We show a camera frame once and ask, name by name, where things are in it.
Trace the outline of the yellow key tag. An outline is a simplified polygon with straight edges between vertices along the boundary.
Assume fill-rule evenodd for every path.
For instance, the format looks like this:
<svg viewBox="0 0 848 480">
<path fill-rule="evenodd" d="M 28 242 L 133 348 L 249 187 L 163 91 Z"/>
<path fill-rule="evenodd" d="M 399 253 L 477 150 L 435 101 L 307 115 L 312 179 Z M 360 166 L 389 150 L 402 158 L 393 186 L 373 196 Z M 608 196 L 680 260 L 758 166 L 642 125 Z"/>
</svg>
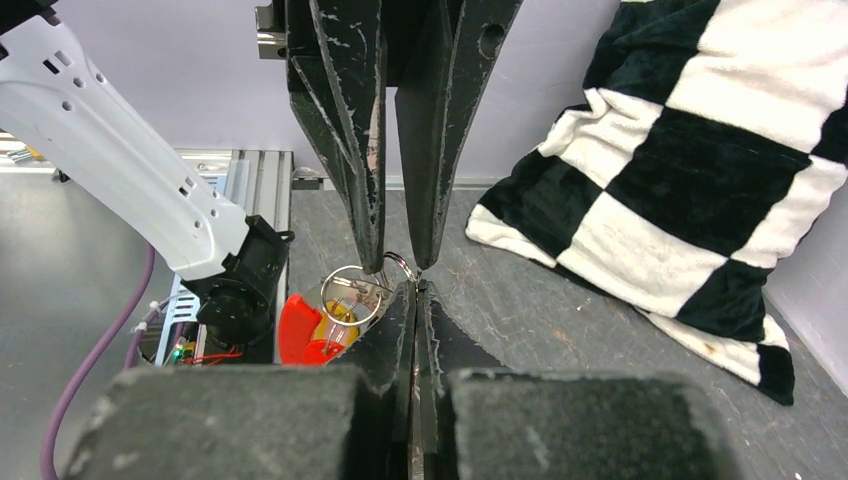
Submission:
<svg viewBox="0 0 848 480">
<path fill-rule="evenodd" d="M 331 300 L 327 302 L 326 307 L 340 323 L 330 319 L 326 313 L 321 313 L 321 321 L 313 331 L 312 340 L 329 340 L 343 347 L 349 347 L 360 335 L 358 326 L 348 327 L 348 324 L 359 321 L 355 312 L 357 303 L 350 303 L 346 300 Z"/>
</svg>

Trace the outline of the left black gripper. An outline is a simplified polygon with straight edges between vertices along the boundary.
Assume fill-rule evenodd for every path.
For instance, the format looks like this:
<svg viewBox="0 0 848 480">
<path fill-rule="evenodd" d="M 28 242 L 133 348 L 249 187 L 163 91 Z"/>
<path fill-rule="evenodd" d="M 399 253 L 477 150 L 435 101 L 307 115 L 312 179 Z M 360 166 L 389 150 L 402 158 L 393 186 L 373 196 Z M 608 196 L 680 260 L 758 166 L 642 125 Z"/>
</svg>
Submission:
<svg viewBox="0 0 848 480">
<path fill-rule="evenodd" d="M 409 236 L 438 261 L 457 165 L 520 0 L 263 1 L 260 57 L 342 198 L 363 269 L 383 266 L 385 93 L 395 95 Z"/>
</svg>

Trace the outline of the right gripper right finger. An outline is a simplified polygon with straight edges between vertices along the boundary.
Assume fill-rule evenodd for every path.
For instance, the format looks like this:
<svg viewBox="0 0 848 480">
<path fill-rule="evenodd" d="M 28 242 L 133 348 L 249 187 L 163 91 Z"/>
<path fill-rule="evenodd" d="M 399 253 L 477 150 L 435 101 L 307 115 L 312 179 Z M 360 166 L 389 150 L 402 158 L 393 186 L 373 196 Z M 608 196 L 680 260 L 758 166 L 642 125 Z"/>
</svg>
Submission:
<svg viewBox="0 0 848 480">
<path fill-rule="evenodd" d="M 705 392 L 669 373 L 515 371 L 417 292 L 427 479 L 739 479 Z"/>
</svg>

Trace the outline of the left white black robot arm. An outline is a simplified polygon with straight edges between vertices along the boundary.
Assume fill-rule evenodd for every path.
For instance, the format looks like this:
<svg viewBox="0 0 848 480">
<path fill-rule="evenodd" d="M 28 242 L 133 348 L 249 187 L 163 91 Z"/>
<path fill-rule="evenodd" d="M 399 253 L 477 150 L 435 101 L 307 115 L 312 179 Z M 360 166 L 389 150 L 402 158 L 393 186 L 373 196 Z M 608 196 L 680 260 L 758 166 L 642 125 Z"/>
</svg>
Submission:
<svg viewBox="0 0 848 480">
<path fill-rule="evenodd" d="M 461 151 L 517 1 L 274 1 L 294 115 L 339 192 L 367 272 L 383 263 L 385 93 L 396 91 L 417 266 L 438 260 Z M 1 5 L 1 126 L 142 235 L 222 346 L 270 330 L 289 243 L 213 191 L 117 92 L 50 1 Z"/>
</svg>

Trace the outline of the red key tag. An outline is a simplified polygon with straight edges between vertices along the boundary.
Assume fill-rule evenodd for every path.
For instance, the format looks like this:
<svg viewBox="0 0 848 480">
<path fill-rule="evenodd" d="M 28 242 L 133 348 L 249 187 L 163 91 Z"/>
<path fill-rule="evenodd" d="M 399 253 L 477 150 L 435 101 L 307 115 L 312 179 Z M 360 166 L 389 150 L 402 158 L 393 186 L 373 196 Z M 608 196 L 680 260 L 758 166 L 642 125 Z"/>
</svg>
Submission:
<svg viewBox="0 0 848 480">
<path fill-rule="evenodd" d="M 339 355 L 345 346 L 326 339 L 313 339 L 322 315 L 301 295 L 293 294 L 280 314 L 277 348 L 285 366 L 322 366 Z"/>
</svg>

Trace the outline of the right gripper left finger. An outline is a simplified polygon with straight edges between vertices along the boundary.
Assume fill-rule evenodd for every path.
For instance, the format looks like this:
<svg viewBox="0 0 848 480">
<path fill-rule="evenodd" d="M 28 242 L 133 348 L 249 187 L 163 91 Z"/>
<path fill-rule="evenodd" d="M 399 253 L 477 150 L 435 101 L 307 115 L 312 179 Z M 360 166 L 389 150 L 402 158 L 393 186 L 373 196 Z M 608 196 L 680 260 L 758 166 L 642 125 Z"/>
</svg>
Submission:
<svg viewBox="0 0 848 480">
<path fill-rule="evenodd" d="M 330 364 L 135 368 L 97 400 L 67 479 L 406 479 L 415 288 Z"/>
</svg>

